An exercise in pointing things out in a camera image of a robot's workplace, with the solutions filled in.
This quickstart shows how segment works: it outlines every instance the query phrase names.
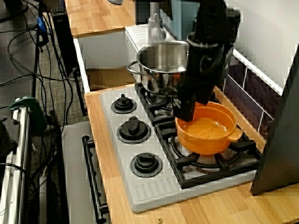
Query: cardboard box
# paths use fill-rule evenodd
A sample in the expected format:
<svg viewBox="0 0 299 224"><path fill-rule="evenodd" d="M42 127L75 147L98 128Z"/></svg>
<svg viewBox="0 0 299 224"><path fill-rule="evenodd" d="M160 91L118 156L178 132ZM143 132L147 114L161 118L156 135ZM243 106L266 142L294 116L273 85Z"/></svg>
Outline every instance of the cardboard box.
<svg viewBox="0 0 299 224"><path fill-rule="evenodd" d="M117 86L133 84L133 75L125 67L115 69L86 70L90 91L109 89Z"/></svg>

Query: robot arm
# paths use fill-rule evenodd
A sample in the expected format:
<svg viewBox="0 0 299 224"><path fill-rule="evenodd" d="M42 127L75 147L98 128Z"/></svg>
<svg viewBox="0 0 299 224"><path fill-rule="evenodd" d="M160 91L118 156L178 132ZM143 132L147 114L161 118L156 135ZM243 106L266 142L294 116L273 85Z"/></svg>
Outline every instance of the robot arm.
<svg viewBox="0 0 299 224"><path fill-rule="evenodd" d="M200 2L195 32L187 37L186 73L172 103L173 115L183 120L192 120L195 103L206 105L215 85L226 78L241 18L223 0L192 1Z"/></svg>

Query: burner grate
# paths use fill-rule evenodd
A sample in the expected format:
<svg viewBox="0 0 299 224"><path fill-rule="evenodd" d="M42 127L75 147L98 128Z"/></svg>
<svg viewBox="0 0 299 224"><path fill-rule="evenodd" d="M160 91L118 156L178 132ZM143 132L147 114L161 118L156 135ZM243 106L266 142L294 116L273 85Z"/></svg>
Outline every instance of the burner grate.
<svg viewBox="0 0 299 224"><path fill-rule="evenodd" d="M161 118L155 115L155 112L158 110L166 109L165 111L169 111L170 108L168 108L167 105L171 99L165 98L155 103L154 99L152 99L152 95L143 87L142 83L136 83L135 90L154 126L162 148L182 189L217 181L226 177L232 177L232 181L234 181L233 176L257 169L261 153L256 148L255 142L251 141L245 134L239 139L239 142L232 142L228 147L228 150L235 152L234 155L226 159L221 154L215 154L214 159L216 163L214 164L198 162L200 155L196 153L184 156L177 148L175 142L177 137L175 117L171 115ZM220 103L215 95L211 97L210 101ZM242 157L246 156L252 157L253 160L245 164L238 163ZM213 170L213 172L204 172L200 176L192 176L188 179L186 178L184 168L189 167L202 170L209 169Z"/></svg>
<svg viewBox="0 0 299 224"><path fill-rule="evenodd" d="M256 148L255 142L250 141L244 134L240 142L234 142L230 145L229 148L236 151L237 153L229 160L223 158L221 154L215 154L214 156L217 162L216 164L199 163L197 162L200 156L199 154L192 153L189 156L184 156L177 149L175 144L175 137L177 136L177 133L175 131L174 120L155 125L155 132L158 135L160 143L166 153L168 160L170 161L171 167L182 189L255 170L257 169L258 162L261 158L261 154ZM171 138L171 147L169 146L169 138ZM173 156L172 150L179 157L178 159ZM256 157L256 161L230 168L229 165L236 162L242 153L254 155ZM219 168L220 171L209 173L199 177L194 177L191 179L185 179L183 176L183 168L190 165L199 168Z"/></svg>
<svg viewBox="0 0 299 224"><path fill-rule="evenodd" d="M174 119L174 116L165 116L165 117L157 117L155 115L155 112L158 110L166 110L166 111L171 111L171 108L168 108L167 105L170 102L170 98L165 98L161 102L155 103L154 100L152 99L151 94L143 87L142 83L135 83L135 90L141 100L141 103L143 107L146 110L146 113L150 119L150 122L152 125L162 123L162 122L167 122L171 121Z"/></svg>

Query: stovetop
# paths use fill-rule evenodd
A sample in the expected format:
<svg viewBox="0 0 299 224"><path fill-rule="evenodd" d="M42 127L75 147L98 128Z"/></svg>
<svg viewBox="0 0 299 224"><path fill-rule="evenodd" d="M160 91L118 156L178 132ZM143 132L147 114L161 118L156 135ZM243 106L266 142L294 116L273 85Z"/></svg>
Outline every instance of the stovetop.
<svg viewBox="0 0 299 224"><path fill-rule="evenodd" d="M245 134L241 143L232 143L230 149L215 156L191 153L176 138L170 100L160 98L155 103L156 98L141 83L100 95L133 212L152 210L253 180L260 153ZM119 113L115 104L120 110L135 109ZM140 140L134 139L133 134L140 135Z"/></svg>

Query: orange pot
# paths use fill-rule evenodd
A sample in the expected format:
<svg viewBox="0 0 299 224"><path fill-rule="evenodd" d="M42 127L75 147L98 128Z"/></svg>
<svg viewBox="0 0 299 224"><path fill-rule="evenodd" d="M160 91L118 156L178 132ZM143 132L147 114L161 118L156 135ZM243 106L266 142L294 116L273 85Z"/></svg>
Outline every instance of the orange pot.
<svg viewBox="0 0 299 224"><path fill-rule="evenodd" d="M196 103L193 120L176 118L176 127L182 146L198 154L220 153L243 134L236 127L233 113L213 102L207 105Z"/></svg>

